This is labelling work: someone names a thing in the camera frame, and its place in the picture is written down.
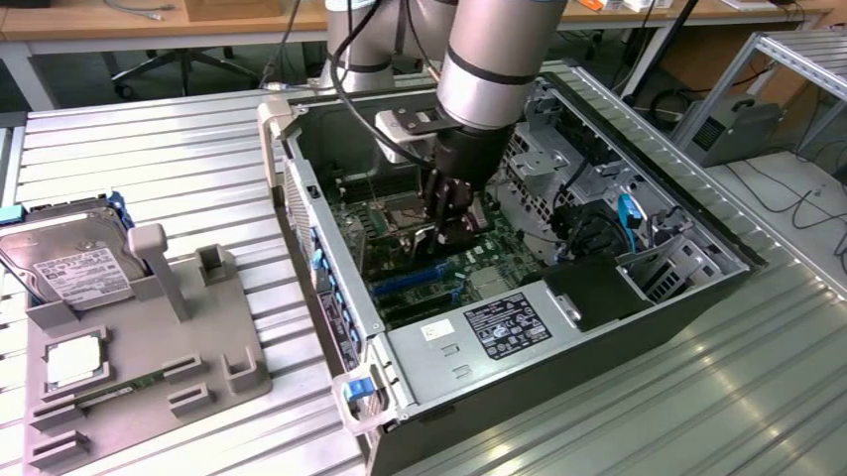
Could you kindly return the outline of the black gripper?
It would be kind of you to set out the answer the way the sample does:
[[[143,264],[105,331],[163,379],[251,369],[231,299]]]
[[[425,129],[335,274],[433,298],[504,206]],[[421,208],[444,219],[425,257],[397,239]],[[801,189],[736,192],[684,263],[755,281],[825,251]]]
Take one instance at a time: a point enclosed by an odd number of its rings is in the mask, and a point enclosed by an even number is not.
[[[461,126],[436,133],[435,168],[441,177],[457,179],[480,190],[495,175],[515,125],[495,130]]]

